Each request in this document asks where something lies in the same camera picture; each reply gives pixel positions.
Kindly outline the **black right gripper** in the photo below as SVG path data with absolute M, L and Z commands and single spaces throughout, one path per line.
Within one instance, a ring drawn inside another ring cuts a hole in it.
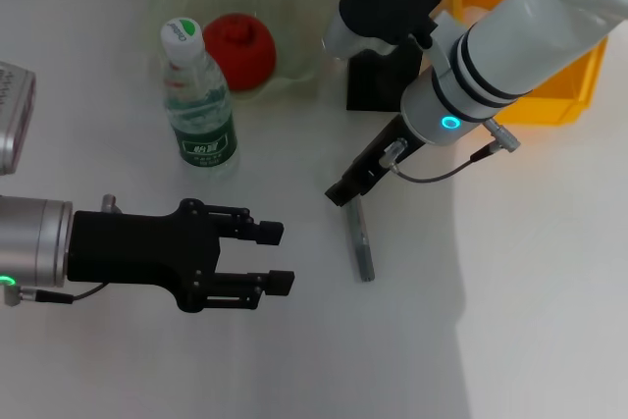
M 368 193 L 388 172 L 389 167 L 380 163 L 383 157 L 392 153 L 394 161 L 400 163 L 424 145 L 425 142 L 409 129 L 402 116 L 396 115 L 340 180 L 325 191 L 325 195 L 336 206 L 344 206 L 354 197 Z

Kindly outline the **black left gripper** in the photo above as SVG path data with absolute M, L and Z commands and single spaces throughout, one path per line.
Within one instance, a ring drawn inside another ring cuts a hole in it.
M 186 313 L 255 310 L 263 295 L 288 296 L 294 272 L 216 273 L 218 237 L 277 246 L 284 230 L 281 222 L 255 222 L 248 208 L 197 199 L 165 216 L 77 211 L 67 278 L 163 288 Z

